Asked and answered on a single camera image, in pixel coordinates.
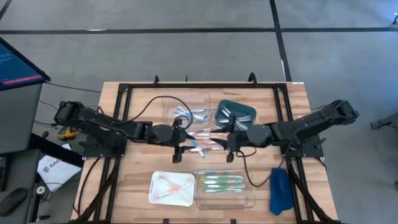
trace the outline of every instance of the black mount bracket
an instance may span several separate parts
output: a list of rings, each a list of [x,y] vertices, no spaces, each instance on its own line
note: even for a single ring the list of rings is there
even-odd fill
[[[40,149],[46,155],[52,156],[56,159],[60,159],[63,162],[71,165],[83,168],[84,161],[81,155],[63,148],[42,136],[36,134],[30,134],[28,149]]]
[[[159,77],[155,75],[154,85],[157,86],[159,82]]]
[[[253,82],[254,86],[258,86],[257,77],[256,77],[256,75],[253,72],[250,73],[248,82]]]
[[[397,24],[397,19],[398,19],[398,16],[396,16],[396,18],[394,19],[394,22],[392,22],[393,25]]]
[[[121,83],[118,87],[118,98],[116,101],[120,101],[121,95],[129,88],[128,83]],[[85,142],[79,142],[81,146],[85,148],[83,151],[83,158],[91,158],[91,157],[108,157],[108,158],[118,158],[124,157],[126,153],[126,144],[127,141],[123,141],[121,144],[122,147],[119,147],[117,150],[109,150],[108,147],[103,147],[98,144],[97,140],[92,136],[87,136]]]
[[[298,149],[290,149],[287,157],[288,158],[301,158],[301,157],[323,157],[322,143],[324,139],[320,139],[319,135],[307,139],[303,142],[302,146]],[[287,146],[280,147],[280,153],[286,154]]]

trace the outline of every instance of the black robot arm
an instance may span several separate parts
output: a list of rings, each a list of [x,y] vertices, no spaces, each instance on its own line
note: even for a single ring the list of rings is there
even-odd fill
[[[183,152],[192,147],[180,147],[179,144],[186,139],[194,139],[180,126],[179,119],[172,126],[153,126],[152,122],[147,121],[121,121],[84,107],[80,102],[61,102],[54,121],[62,126],[79,129],[109,150],[118,150],[123,146],[123,141],[128,139],[132,142],[176,147],[177,152]]]
[[[235,117],[229,124],[213,133],[229,133],[227,140],[211,139],[229,151],[227,162],[232,162],[234,153],[241,147],[288,146],[299,147],[311,138],[333,125],[347,125],[355,122],[359,113],[345,100],[336,100],[322,109],[294,121],[257,124],[247,131],[234,130]]]

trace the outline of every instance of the computer monitor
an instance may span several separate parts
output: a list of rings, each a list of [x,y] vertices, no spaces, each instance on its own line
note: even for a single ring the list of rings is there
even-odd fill
[[[0,91],[49,81],[48,75],[0,37]]]

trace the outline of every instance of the wooden tabletop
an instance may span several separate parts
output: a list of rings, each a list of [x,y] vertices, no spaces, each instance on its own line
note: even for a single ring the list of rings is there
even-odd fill
[[[119,83],[104,83],[99,105],[104,112],[113,115],[115,99]],[[310,105],[303,83],[287,83],[289,99],[294,119],[310,113]],[[200,93],[209,93],[211,96],[211,109],[213,114],[219,101],[223,99],[235,101],[252,106],[257,111],[256,124],[277,121],[274,94],[266,88],[140,88],[133,89],[129,108],[129,119],[138,114],[150,99],[159,95],[186,96]],[[283,95],[280,92],[284,119],[287,120]],[[122,117],[124,103],[120,109],[119,119]],[[153,121],[162,123],[162,100],[155,100],[137,121]],[[242,148],[242,151],[250,153],[252,148]],[[154,205],[148,201],[150,180],[153,172],[195,172],[198,169],[240,169],[243,168],[243,160],[235,160],[227,164],[225,151],[207,152],[206,159],[202,159],[197,153],[185,153],[182,162],[172,163],[174,149],[129,142],[126,155],[121,159],[118,176],[118,186],[114,200],[113,223],[162,223],[164,218],[169,218],[170,223],[230,223],[231,219],[237,219],[238,223],[295,223],[294,210],[282,212],[275,216],[269,211],[270,187],[266,183],[260,188],[254,188],[256,204],[247,209],[229,210],[200,210],[194,201],[191,207],[178,207],[170,205]],[[248,168],[252,172],[255,183],[263,181],[273,167],[278,166],[282,159],[278,147],[269,146],[258,149],[257,154],[247,158]],[[94,158],[85,162],[82,170],[80,186],[88,169],[94,162]],[[303,159],[305,175],[310,193],[319,206],[330,217],[337,219],[331,190],[328,183],[325,168],[315,159]],[[83,191],[82,210],[92,201],[98,192],[98,186],[103,169],[101,159],[90,174]],[[305,214],[304,202],[299,193],[302,216]],[[105,217],[108,202],[108,194],[105,195],[101,208],[101,218]]]

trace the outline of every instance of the black cable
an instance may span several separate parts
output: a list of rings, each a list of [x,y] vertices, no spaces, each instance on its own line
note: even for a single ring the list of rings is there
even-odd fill
[[[116,122],[116,121],[110,120],[109,118],[107,118],[107,117],[105,116],[105,113],[104,113],[103,109],[102,109],[100,106],[98,107],[98,109],[99,109],[99,110],[101,111],[101,113],[104,115],[104,118],[105,118],[107,121],[109,121],[110,123],[113,123],[113,124],[126,124],[126,123],[130,123],[131,121],[134,121],[135,119],[137,119],[138,117],[140,117],[141,114],[144,113],[145,110],[148,108],[148,106],[149,106],[154,100],[156,100],[156,99],[158,99],[158,98],[171,98],[171,99],[175,99],[175,100],[178,100],[179,102],[181,102],[181,103],[187,108],[187,110],[189,111],[190,116],[191,116],[191,120],[188,120],[188,124],[187,124],[186,127],[184,127],[184,129],[188,129],[188,128],[192,125],[192,123],[193,123],[193,114],[192,114],[191,109],[188,107],[188,105],[187,105],[186,103],[184,103],[184,101],[178,99],[178,98],[175,97],[175,96],[156,96],[156,97],[153,97],[153,98],[148,102],[148,104],[146,104],[146,106],[144,107],[144,109],[143,109],[140,113],[137,114],[137,116],[133,117],[132,119],[130,119],[130,120],[128,120],[128,121],[117,121],[117,122]]]
[[[45,194],[40,195],[40,202],[39,203],[49,202],[52,199],[53,195],[54,195],[53,192],[50,192],[50,193],[45,193]]]
[[[303,127],[308,126],[309,122],[312,122],[312,121],[314,121],[314,120],[316,120],[316,119],[318,119],[318,118],[321,118],[321,117],[323,117],[323,116],[326,116],[326,115],[328,115],[328,114],[331,113],[331,112],[332,112],[332,110],[331,110],[331,111],[328,111],[328,112],[325,113],[325,114],[321,114],[321,115],[319,115],[319,116],[316,116],[316,117],[312,118],[311,120],[307,121],[305,124],[302,124],[301,126],[299,126],[299,127],[293,132],[292,136],[290,137],[290,141],[289,141],[289,143],[288,143],[288,145],[287,145],[287,149],[286,149],[286,152],[285,152],[285,156],[282,158],[282,160],[281,160],[280,164],[277,166],[277,168],[282,167],[282,164],[284,163],[284,161],[286,160],[286,158],[288,158],[288,155],[289,155],[289,152],[290,152],[290,148],[292,147],[293,140],[294,140],[294,138],[296,137],[297,133],[298,133],[299,131],[301,131],[301,129],[302,129]],[[248,171],[248,166],[247,166],[247,164],[246,164],[246,156],[244,155],[244,153],[243,153],[240,149],[236,151],[236,154],[237,154],[237,153],[241,153],[241,154],[242,154],[242,156],[240,156],[240,157],[243,158],[244,171],[245,171],[245,173],[246,173],[246,176],[247,176],[247,178],[248,178],[249,183],[250,183],[253,187],[261,187],[261,186],[263,186],[263,185],[269,180],[269,178],[271,177],[271,174],[269,174],[269,175],[267,176],[267,178],[266,178],[263,182],[261,182],[260,184],[257,185],[257,184],[255,184],[255,183],[253,183],[253,181],[250,179],[250,175],[249,175],[249,171]]]
[[[72,208],[73,208],[73,210],[77,213],[77,215],[80,216],[80,213],[79,213],[78,210],[75,208],[75,203],[72,204]]]
[[[44,104],[44,105],[49,105],[49,106],[51,106],[52,108],[58,110],[58,108],[56,108],[55,106],[53,106],[51,103],[46,103],[46,102],[42,101],[41,99],[39,99],[39,101],[40,101],[42,104]]]
[[[397,19],[398,19],[398,16],[396,16],[396,18],[394,19],[394,22],[392,22],[394,25],[397,24]]]
[[[247,158],[247,157],[253,156],[253,155],[255,155],[255,153],[257,153],[256,147],[254,147],[254,152],[250,153],[249,155],[245,155],[245,157]],[[236,154],[236,157],[243,158],[243,156],[240,156],[238,154]]]
[[[86,175],[86,177],[85,177],[85,179],[84,179],[84,181],[83,181],[83,184],[81,185],[80,194],[79,194],[79,200],[78,200],[78,205],[77,205],[78,214],[80,214],[80,202],[81,202],[81,197],[83,196],[83,191],[84,191],[84,189],[85,189],[85,185],[86,185],[88,176],[90,175],[91,171],[93,170],[95,164],[96,164],[100,159],[101,159],[100,157],[97,158],[97,159],[94,161],[93,165],[91,165],[91,167],[88,169],[87,175]]]
[[[119,166],[118,163],[115,162],[113,164],[113,168],[111,173],[109,174],[108,178],[106,179],[105,183],[103,184],[102,188],[99,189],[97,195],[94,197],[93,201],[90,205],[85,209],[85,211],[75,220],[75,221],[87,221],[90,219],[91,214],[94,212],[94,209],[101,203],[104,194],[108,191],[109,186],[118,181]]]
[[[185,118],[185,119],[188,121],[188,123],[189,123],[189,118],[188,118],[187,116],[185,116],[185,115],[180,115],[180,116],[174,118],[174,122],[173,122],[173,124],[172,124],[172,127],[174,127],[174,126],[177,125],[177,120],[178,120],[179,118]]]
[[[324,166],[324,168],[325,168],[325,170],[327,171],[328,170],[328,168],[326,167],[326,164],[325,164],[325,162],[320,158],[320,157],[314,157],[316,160],[318,160],[323,166]]]
[[[39,123],[36,123],[36,122],[35,122],[35,124],[36,124],[36,125],[39,125],[39,126],[41,126],[41,127],[45,127],[45,128],[53,128],[53,129],[55,129],[55,130],[57,130],[57,129],[58,129],[57,127],[53,127],[53,126],[46,126],[46,125],[39,124]]]
[[[101,93],[101,91],[87,90],[87,89],[75,88],[75,87],[70,87],[70,86],[63,86],[63,85],[58,85],[58,84],[54,84],[54,83],[46,83],[46,84],[53,85],[53,86],[58,86],[58,87],[62,87],[62,88],[69,88],[69,89],[72,89],[72,90],[81,90],[81,91],[89,91],[89,92],[93,92],[93,93]]]
[[[47,184],[59,184],[59,185],[64,186],[65,184],[69,184],[69,183],[73,183],[73,182],[78,182],[78,181],[80,181],[80,179],[77,179],[77,180],[69,180],[69,181],[65,182],[64,184],[57,183],[57,182],[49,182],[49,183],[45,183],[45,184],[46,184],[46,185],[47,185]]]
[[[48,125],[48,126],[53,126],[53,127],[55,127],[55,126],[58,126],[57,124],[55,124],[55,123],[52,123],[52,124],[48,124],[48,123],[43,123],[43,122],[40,122],[40,121],[36,121],[35,120],[35,123],[38,123],[38,124],[42,124],[42,125]]]

